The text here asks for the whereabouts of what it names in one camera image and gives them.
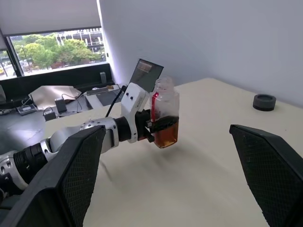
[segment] cylindrical container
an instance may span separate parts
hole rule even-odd
[[[155,144],[165,148],[178,141],[179,128],[179,93],[174,89],[170,77],[156,80],[155,89],[151,94],[151,121],[162,118],[175,119],[174,124],[164,130],[154,133]]]

